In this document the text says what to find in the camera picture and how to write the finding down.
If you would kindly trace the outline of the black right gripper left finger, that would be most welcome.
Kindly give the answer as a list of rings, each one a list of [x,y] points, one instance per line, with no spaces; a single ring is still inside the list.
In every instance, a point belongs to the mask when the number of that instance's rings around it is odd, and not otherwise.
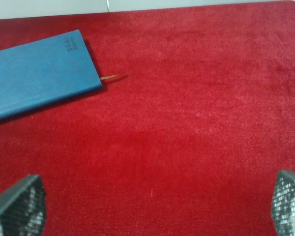
[[[27,175],[0,193],[0,236],[41,236],[46,193],[40,175]]]

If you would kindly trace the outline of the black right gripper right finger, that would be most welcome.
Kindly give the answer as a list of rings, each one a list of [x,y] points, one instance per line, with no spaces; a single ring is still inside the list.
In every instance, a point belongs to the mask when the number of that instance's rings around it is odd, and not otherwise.
[[[295,236],[295,172],[278,172],[271,202],[271,218],[279,236]]]

